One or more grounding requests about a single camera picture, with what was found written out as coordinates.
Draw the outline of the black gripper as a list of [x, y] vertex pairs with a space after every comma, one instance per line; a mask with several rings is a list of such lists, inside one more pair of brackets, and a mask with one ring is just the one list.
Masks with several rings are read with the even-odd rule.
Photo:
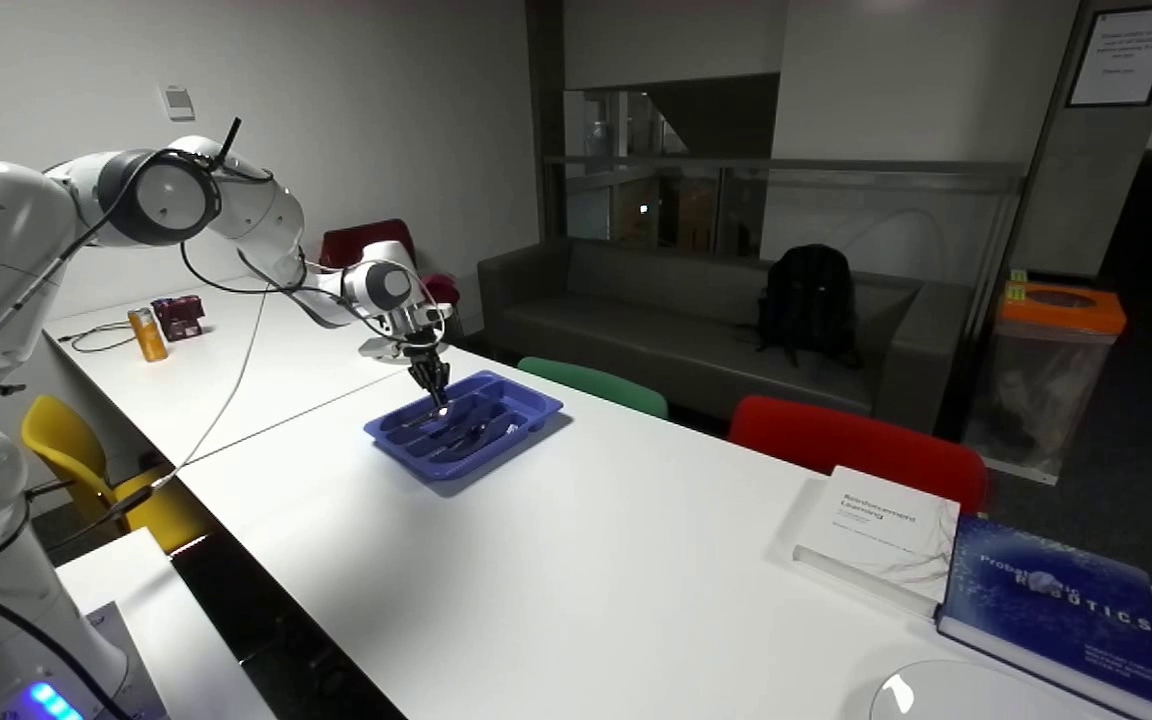
[[404, 343], [408, 376], [427, 392], [439, 394], [450, 388], [452, 368], [439, 356], [439, 341], [408, 341]]

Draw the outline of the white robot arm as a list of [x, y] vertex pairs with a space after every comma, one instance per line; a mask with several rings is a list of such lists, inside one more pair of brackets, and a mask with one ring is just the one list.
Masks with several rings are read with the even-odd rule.
[[222, 237], [262, 292], [287, 294], [319, 329], [371, 329], [368, 356], [404, 364], [439, 399], [452, 309], [419, 284], [399, 238], [371, 238], [350, 266], [301, 246], [305, 206], [228, 143], [179, 134], [29, 169], [0, 160], [0, 380], [33, 352], [33, 332], [80, 246], [176, 246]]

